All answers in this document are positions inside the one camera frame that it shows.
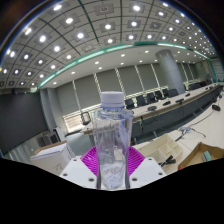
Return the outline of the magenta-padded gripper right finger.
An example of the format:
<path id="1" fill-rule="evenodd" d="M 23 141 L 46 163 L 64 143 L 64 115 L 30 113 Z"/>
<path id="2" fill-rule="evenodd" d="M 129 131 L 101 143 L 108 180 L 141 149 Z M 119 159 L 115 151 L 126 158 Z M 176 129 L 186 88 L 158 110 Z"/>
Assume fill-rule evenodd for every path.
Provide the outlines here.
<path id="1" fill-rule="evenodd" d="M 166 176 L 153 157 L 144 157 L 133 147 L 129 147 L 127 174 L 130 189 L 143 187 Z"/>

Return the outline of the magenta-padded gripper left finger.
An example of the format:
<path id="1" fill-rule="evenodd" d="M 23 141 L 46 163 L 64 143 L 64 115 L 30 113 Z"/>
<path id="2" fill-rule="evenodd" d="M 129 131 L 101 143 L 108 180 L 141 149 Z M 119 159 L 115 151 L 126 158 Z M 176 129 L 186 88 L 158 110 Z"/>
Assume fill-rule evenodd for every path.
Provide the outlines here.
<path id="1" fill-rule="evenodd" d="M 60 177 L 78 186 L 96 189 L 98 183 L 99 165 L 96 148 L 93 147 L 80 158 L 70 160 Z"/>

